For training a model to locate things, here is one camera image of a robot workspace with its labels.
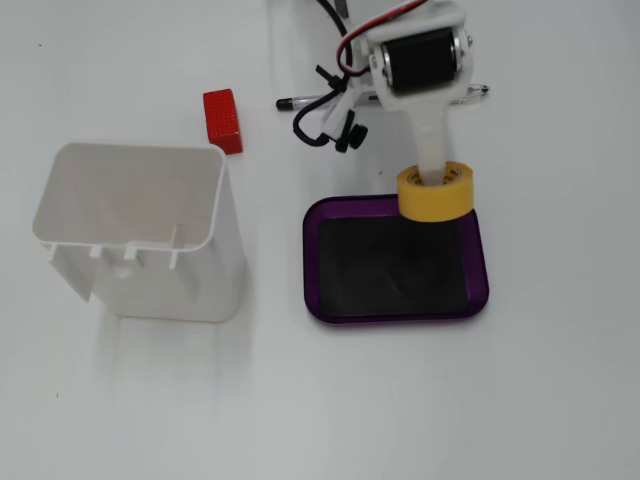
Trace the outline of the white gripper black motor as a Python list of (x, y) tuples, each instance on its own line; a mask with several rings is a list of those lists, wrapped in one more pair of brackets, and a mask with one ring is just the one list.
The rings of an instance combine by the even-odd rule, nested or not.
[(367, 32), (381, 55), (375, 89), (383, 108), (404, 113), (416, 142), (422, 184), (440, 185), (452, 160), (448, 112), (463, 97), (471, 61), (466, 13), (455, 2), (427, 2)]

